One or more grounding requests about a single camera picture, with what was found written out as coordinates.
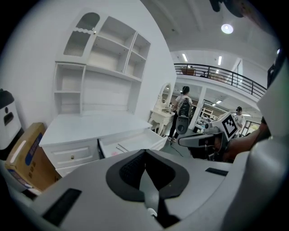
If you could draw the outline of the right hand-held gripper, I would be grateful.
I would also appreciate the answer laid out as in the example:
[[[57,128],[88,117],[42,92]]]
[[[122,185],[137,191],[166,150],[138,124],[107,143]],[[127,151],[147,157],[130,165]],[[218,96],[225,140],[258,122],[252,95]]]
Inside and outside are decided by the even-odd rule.
[[[193,158],[223,160],[223,155],[220,156],[214,152],[215,137],[226,137],[229,142],[236,132],[236,122],[232,113],[228,112],[205,124],[203,132],[180,138],[178,144],[183,147],[189,147]]]

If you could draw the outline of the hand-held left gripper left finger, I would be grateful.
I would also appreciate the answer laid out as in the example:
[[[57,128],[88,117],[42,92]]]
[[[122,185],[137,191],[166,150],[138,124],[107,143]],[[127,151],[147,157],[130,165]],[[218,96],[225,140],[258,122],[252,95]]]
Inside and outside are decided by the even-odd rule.
[[[81,194],[62,220],[65,231],[161,231],[143,202],[119,198],[106,183],[106,172],[116,162],[133,155],[126,152],[85,164],[58,180],[36,198],[36,213],[43,216],[67,189]]]

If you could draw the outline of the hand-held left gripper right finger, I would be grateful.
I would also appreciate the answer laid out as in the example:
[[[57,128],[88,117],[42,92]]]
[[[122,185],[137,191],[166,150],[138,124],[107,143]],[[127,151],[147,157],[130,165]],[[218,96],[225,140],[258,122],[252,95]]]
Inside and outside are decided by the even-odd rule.
[[[145,152],[146,225],[220,226],[228,202],[217,202],[230,164]]]

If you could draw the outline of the person's right hand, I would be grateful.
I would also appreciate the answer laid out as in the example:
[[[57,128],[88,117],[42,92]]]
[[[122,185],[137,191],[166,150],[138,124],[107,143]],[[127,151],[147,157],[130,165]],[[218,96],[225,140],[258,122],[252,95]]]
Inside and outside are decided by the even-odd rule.
[[[216,136],[214,140],[214,152],[220,156],[224,155],[228,149],[228,140],[226,137]]]

